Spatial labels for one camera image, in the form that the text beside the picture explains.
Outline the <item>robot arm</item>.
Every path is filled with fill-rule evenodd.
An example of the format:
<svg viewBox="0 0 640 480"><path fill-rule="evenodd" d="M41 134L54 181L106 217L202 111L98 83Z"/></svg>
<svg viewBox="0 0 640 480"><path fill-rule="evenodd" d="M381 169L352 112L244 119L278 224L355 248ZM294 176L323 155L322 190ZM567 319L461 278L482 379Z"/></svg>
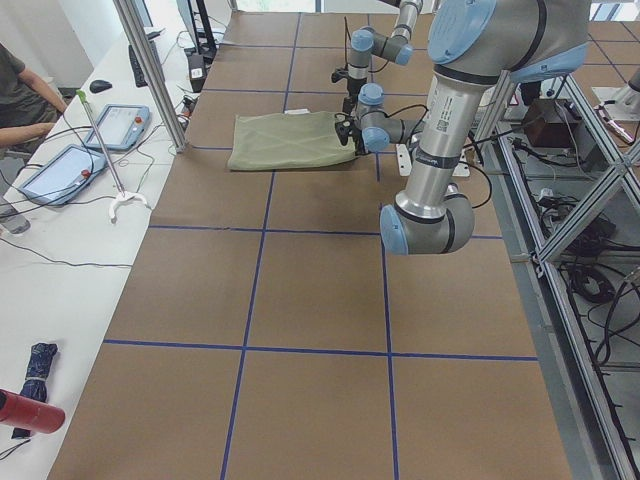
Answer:
<svg viewBox="0 0 640 480"><path fill-rule="evenodd" d="M387 251L441 254L463 247L474 230L468 198L451 177L484 92L507 71L514 83L542 81L579 68L587 54L587 1L445 1L428 38L433 90L422 121L394 120L383 110L384 91L367 80L372 57L405 65L422 4L398 1L391 36L371 27L355 31L347 62L357 137L367 152L391 143L419 142L406 187L380 213Z"/></svg>
<svg viewBox="0 0 640 480"><path fill-rule="evenodd" d="M413 55L411 38L415 24L423 9L423 1L386 1L398 9L398 16L390 36L378 33L373 27L365 26L346 35L348 49L345 65L331 75L331 82L347 80L347 95L343 100L342 112L350 114L357 103L361 88L368 82L371 60L381 58L387 62L406 65Z"/></svg>

